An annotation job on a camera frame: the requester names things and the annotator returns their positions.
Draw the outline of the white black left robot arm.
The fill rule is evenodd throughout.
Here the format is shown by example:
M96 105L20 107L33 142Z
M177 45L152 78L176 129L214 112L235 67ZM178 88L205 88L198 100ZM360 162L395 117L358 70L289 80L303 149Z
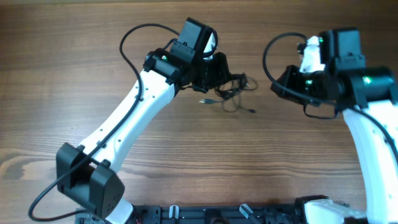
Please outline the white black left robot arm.
M130 148L154 116L187 86L203 93L220 84L226 58L216 31L188 18L177 39L147 54L137 82L91 135L57 152L57 189L106 223L127 223L134 209L118 177Z

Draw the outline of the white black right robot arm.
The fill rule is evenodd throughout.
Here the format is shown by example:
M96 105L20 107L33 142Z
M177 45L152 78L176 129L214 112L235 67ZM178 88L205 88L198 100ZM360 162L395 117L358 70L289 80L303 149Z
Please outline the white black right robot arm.
M333 107L354 140L366 209L355 210L322 196L297 200L303 223L397 222L397 83L384 66L367 67L359 30L327 30L303 38L300 66L272 79L271 90L303 107Z

